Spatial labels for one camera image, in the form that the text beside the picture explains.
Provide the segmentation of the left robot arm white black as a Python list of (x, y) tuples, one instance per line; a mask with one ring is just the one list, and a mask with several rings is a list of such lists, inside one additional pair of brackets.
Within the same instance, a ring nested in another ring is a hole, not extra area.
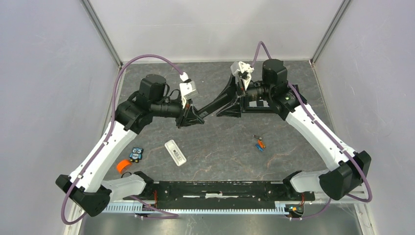
[(175, 118), (181, 125), (191, 114), (191, 98), (198, 94), (196, 84), (186, 73), (180, 75), (179, 95), (171, 100), (170, 87), (160, 75), (150, 74), (140, 82), (139, 90), (120, 103), (104, 135), (82, 164), (70, 175), (60, 175), (56, 185), (80, 206), (85, 214), (94, 217), (112, 201), (129, 196), (149, 199), (154, 187), (142, 173), (116, 180), (104, 177), (124, 148), (136, 138), (153, 117)]

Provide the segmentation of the orange battery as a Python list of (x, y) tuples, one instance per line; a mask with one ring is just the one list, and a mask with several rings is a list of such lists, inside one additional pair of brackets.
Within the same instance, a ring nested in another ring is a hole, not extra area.
[(265, 146), (265, 144), (264, 144), (264, 142), (263, 142), (262, 140), (257, 140), (257, 142), (258, 142), (258, 145), (259, 145), (262, 149), (266, 148), (266, 146)]

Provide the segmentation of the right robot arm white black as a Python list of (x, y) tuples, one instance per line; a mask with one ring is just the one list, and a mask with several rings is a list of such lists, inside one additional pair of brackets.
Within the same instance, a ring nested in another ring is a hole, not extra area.
[(344, 196), (368, 203), (373, 194), (367, 180), (371, 156), (366, 151), (357, 152), (347, 145), (316, 115), (296, 85), (288, 81), (284, 62), (268, 59), (262, 64), (262, 79), (253, 82), (254, 68), (245, 62), (231, 65), (230, 88), (234, 90), (231, 101), (217, 116), (240, 117), (244, 106), (240, 102), (263, 100), (269, 109), (294, 127), (316, 150), (326, 169), (299, 171), (291, 174), (283, 185), (283, 195), (297, 199), (302, 192), (324, 192), (330, 199)]

